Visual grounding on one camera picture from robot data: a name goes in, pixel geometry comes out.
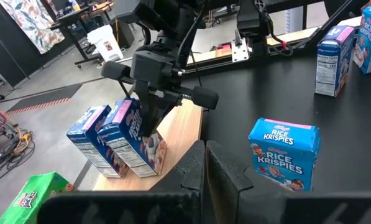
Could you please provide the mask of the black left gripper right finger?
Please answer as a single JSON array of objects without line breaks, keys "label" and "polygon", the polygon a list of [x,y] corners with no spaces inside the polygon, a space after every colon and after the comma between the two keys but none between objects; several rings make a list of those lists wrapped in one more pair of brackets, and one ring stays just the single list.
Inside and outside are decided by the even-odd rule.
[{"label": "black left gripper right finger", "polygon": [[283,223],[287,191],[215,141],[206,143],[206,171],[218,223]]}]

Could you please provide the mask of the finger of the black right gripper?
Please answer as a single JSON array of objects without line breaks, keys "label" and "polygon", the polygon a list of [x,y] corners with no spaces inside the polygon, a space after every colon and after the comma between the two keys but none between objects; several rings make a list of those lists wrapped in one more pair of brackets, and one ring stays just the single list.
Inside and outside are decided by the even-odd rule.
[{"label": "finger of the black right gripper", "polygon": [[145,137],[149,137],[155,129],[155,95],[146,91],[140,93],[140,105],[142,113],[142,127]]},{"label": "finger of the black right gripper", "polygon": [[172,110],[173,102],[167,98],[156,97],[153,103],[152,132],[160,125],[164,117]]}]

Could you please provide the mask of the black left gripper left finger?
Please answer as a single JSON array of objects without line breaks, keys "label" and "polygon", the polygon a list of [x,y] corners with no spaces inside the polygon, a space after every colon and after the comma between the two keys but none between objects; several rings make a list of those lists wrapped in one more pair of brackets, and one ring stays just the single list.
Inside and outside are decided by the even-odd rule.
[{"label": "black left gripper left finger", "polygon": [[177,164],[150,191],[200,191],[204,184],[205,145],[195,141]]}]

